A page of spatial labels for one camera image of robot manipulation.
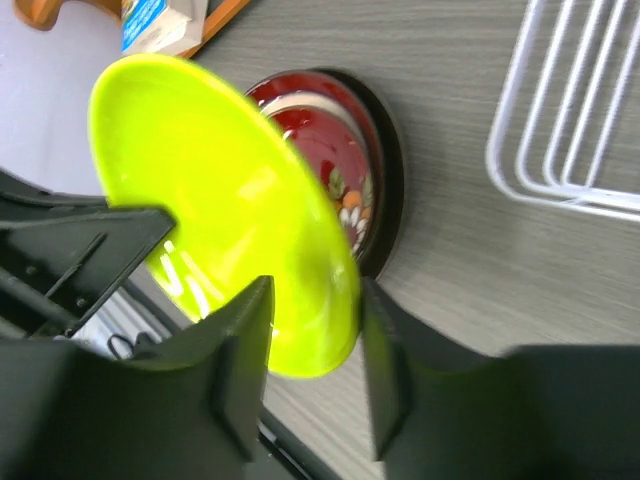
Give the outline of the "lime green small plate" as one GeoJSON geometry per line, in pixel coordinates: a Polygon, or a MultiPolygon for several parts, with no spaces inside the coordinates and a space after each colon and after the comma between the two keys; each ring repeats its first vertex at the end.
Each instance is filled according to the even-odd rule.
{"type": "Polygon", "coordinates": [[[93,86],[88,138],[111,206],[175,220],[146,264],[190,320],[268,275],[269,370],[317,378],[347,360],[360,292],[347,237],[311,168],[252,100],[192,61],[123,57],[93,86]]]}

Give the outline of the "red floral small plate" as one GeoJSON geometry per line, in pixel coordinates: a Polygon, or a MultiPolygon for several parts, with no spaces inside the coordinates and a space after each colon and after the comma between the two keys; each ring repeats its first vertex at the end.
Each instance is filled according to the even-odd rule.
{"type": "Polygon", "coordinates": [[[272,75],[246,95],[307,160],[358,257],[373,225],[376,162],[381,159],[364,104],[344,84],[313,69],[272,75]]]}

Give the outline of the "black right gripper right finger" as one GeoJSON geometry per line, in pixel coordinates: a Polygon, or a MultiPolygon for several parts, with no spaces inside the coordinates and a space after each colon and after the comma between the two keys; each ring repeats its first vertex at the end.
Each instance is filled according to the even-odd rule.
{"type": "Polygon", "coordinates": [[[493,357],[362,283],[377,459],[390,479],[635,479],[639,350],[524,345],[493,357]]]}

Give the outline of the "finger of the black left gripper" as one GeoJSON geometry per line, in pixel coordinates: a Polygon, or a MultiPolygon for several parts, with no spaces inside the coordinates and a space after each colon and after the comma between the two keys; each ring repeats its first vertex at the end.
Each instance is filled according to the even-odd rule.
{"type": "Polygon", "coordinates": [[[50,192],[1,173],[1,335],[69,337],[174,228],[158,207],[50,192]]]}

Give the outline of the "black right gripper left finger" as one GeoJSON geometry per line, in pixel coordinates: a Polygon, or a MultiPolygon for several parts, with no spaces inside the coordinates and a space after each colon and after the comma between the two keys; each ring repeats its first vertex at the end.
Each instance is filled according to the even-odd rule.
{"type": "Polygon", "coordinates": [[[72,341],[1,344],[5,479],[240,479],[257,441],[274,285],[148,352],[111,360],[72,341]]]}

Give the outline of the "dark red cream plate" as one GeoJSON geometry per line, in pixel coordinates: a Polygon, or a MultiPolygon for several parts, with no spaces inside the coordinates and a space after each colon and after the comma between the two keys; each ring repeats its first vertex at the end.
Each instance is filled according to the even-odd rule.
{"type": "Polygon", "coordinates": [[[382,270],[397,237],[404,182],[397,130],[375,93],[335,68],[289,70],[247,91],[307,160],[334,204],[362,273],[382,270]]]}

